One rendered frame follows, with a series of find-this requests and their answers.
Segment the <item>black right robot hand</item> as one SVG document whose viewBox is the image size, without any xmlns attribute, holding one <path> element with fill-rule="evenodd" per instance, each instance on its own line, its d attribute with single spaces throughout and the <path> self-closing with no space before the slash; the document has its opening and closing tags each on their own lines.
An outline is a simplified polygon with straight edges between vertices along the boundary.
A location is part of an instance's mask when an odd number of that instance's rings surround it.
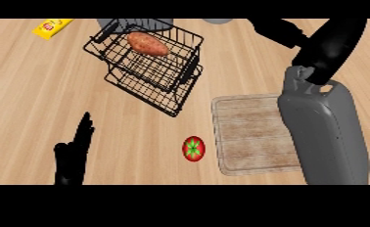
<svg viewBox="0 0 370 227">
<path fill-rule="evenodd" d="M 313 68 L 306 80 L 324 85 L 335 74 L 356 46 L 367 20 L 332 18 L 306 36 L 297 26 L 282 19 L 250 19 L 254 31 L 287 48 L 300 47 L 291 60 L 294 66 Z"/>
</svg>

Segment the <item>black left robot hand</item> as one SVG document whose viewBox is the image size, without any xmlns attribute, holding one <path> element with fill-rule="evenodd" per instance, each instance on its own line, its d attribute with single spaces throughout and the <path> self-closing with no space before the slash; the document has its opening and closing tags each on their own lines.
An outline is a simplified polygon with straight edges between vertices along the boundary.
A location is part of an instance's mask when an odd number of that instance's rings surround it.
<svg viewBox="0 0 370 227">
<path fill-rule="evenodd" d="M 93 121 L 90 113 L 84 113 L 73 140 L 57 143 L 54 153 L 54 184 L 79 186 L 84 183 L 87 154 L 93 138 Z"/>
</svg>

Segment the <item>orange sweet potato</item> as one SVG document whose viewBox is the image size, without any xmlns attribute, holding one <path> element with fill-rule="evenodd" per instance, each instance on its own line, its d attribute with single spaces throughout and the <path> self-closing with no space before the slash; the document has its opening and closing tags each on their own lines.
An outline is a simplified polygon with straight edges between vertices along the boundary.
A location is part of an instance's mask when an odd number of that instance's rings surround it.
<svg viewBox="0 0 370 227">
<path fill-rule="evenodd" d="M 127 41 L 134 51 L 150 56 L 165 56 L 168 49 L 165 45 L 146 33 L 130 32 Z"/>
</svg>

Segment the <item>pale wooden cutting board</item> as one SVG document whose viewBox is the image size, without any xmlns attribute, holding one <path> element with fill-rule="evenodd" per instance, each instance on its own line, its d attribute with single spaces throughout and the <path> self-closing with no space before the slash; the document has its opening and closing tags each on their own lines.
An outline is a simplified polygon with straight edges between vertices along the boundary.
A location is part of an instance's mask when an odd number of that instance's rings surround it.
<svg viewBox="0 0 370 227">
<path fill-rule="evenodd" d="M 278 113 L 278 94 L 213 98 L 216 159 L 223 175 L 300 170 Z"/>
</svg>

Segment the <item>yellow box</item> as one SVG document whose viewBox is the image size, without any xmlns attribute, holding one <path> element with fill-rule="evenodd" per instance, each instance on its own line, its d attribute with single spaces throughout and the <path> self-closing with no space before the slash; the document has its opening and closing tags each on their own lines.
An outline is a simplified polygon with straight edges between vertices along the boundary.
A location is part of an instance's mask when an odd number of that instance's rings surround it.
<svg viewBox="0 0 370 227">
<path fill-rule="evenodd" d="M 63 29 L 71 23 L 72 19 L 47 19 L 31 31 L 44 40 L 48 40 L 51 36 Z"/>
</svg>

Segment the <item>dark grey flat object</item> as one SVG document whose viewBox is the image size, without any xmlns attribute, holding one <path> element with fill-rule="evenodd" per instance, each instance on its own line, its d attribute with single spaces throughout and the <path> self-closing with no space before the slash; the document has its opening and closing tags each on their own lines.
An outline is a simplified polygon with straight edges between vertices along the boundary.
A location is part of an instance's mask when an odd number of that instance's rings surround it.
<svg viewBox="0 0 370 227">
<path fill-rule="evenodd" d="M 127 31 L 165 31 L 173 28 L 173 19 L 97 19 L 102 29 L 108 29 L 118 23 L 113 30 L 115 33 L 125 33 Z"/>
</svg>

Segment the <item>red tomato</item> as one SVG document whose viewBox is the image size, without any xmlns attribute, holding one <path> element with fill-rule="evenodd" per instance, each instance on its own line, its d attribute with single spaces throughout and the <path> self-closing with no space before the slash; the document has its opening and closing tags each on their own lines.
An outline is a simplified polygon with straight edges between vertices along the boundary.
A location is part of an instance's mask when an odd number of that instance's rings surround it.
<svg viewBox="0 0 370 227">
<path fill-rule="evenodd" d="M 182 154 L 187 161 L 196 162 L 205 154 L 205 144 L 199 137 L 190 136 L 182 144 Z"/>
</svg>

